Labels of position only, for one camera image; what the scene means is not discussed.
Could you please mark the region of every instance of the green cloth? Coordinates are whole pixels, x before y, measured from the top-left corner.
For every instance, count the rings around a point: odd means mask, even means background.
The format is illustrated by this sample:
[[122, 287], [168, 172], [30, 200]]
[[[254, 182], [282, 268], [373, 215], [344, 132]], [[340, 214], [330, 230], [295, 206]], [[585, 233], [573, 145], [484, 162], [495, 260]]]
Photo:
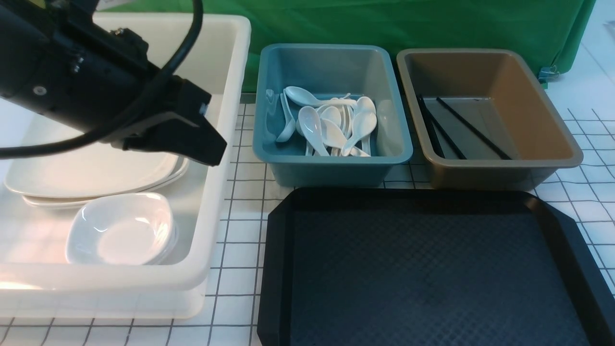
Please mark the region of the green cloth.
[[[252, 23], [244, 91], [256, 90], [261, 50], [273, 43], [510, 49], [530, 68], [568, 71], [595, 0], [204, 0], [205, 13]], [[191, 12], [191, 0], [137, 0], [114, 11]]]

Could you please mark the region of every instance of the black chopstick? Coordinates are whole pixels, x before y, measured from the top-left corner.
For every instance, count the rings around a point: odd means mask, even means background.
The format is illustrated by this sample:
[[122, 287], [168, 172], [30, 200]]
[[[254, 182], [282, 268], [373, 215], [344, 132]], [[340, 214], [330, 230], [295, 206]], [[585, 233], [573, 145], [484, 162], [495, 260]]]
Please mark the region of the black chopstick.
[[[444, 140], [447, 142], [448, 146], [451, 147], [451, 149], [455, 152], [455, 155], [457, 155], [457, 157], [459, 159], [461, 159], [461, 160], [467, 159], [466, 156], [463, 155], [463, 153], [461, 152], [459, 147], [457, 147], [457, 145], [453, 142], [453, 139], [451, 139], [451, 137], [446, 133], [446, 131], [444, 131], [444, 128], [442, 127], [442, 125], [440, 125], [440, 123], [438, 123], [438, 121], [435, 119], [434, 115], [431, 114], [431, 112], [427, 108], [427, 105], [425, 104], [425, 100], [423, 99], [423, 97], [421, 95], [419, 95], [419, 104], [421, 104], [423, 106], [423, 111], [421, 111], [421, 112], [423, 114], [426, 114], [427, 117], [430, 120], [430, 123], [432, 125], [435, 125], [438, 128], [438, 131], [440, 131], [440, 133], [442, 134], [442, 137], [444, 137]], [[435, 131], [434, 131], [434, 137], [435, 137], [435, 141], [438, 142], [438, 137], [435, 134]]]
[[442, 105], [442, 107], [446, 108], [446, 110], [448, 110], [452, 115], [454, 115], [457, 120], [463, 123], [463, 125], [465, 125], [468, 130], [472, 131], [476, 135], [476, 137], [480, 138], [480, 140], [482, 140], [484, 144], [490, 147], [491, 150], [495, 151], [495, 153], [498, 154], [501, 159], [512, 160], [510, 156], [506, 155], [505, 152], [498, 148], [497, 145], [495, 145], [489, 138], [485, 137], [485, 135], [483, 135], [476, 127], [474, 127], [467, 120], [465, 120], [459, 113], [457, 113], [457, 111], [455, 111], [448, 104], [446, 104], [446, 102], [444, 102], [440, 97], [436, 97], [435, 99]]
[[423, 116], [423, 122], [425, 123], [425, 128], [427, 128], [427, 135], [429, 136], [429, 141], [431, 142], [431, 146], [434, 149], [436, 155], [441, 158], [444, 158], [444, 152], [442, 151], [442, 146], [440, 145], [440, 141], [438, 140], [438, 135], [435, 133], [434, 124], [431, 121], [429, 115], [427, 113], [427, 107], [425, 107], [425, 101], [421, 95], [416, 96], [419, 101], [419, 108], [421, 109], [421, 116]]

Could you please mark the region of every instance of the black plastic tray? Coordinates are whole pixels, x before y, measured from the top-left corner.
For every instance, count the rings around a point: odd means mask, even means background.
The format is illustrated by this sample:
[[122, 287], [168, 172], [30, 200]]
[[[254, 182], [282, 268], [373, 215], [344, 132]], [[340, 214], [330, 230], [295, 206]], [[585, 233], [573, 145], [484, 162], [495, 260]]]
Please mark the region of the black plastic tray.
[[615, 344], [575, 222], [528, 193], [299, 189], [266, 242], [263, 346]]

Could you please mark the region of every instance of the teal plastic bin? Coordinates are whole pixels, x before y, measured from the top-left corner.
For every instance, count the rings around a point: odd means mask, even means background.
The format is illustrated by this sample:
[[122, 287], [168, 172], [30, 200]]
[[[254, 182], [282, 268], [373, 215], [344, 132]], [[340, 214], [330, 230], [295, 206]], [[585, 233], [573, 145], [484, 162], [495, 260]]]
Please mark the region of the teal plastic bin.
[[[305, 139], [276, 138], [285, 125], [280, 94], [298, 86], [320, 99], [370, 97], [378, 126], [372, 157], [305, 156]], [[289, 101], [293, 117], [300, 107]], [[378, 186], [391, 167], [410, 160], [413, 147], [389, 54], [380, 47], [341, 44], [273, 44], [261, 53], [256, 90], [253, 148], [287, 187]]]

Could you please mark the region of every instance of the tan bin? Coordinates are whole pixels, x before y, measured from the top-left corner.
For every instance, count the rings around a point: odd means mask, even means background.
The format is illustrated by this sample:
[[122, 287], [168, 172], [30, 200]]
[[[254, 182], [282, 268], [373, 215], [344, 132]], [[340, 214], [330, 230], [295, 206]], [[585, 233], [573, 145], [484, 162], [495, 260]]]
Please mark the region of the tan bin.
[[[508, 50], [407, 49], [397, 55], [403, 88], [434, 188], [530, 190], [583, 152], [523, 59]], [[467, 159], [437, 132], [436, 155], [416, 95]], [[440, 97], [511, 160], [501, 159], [436, 101]]]

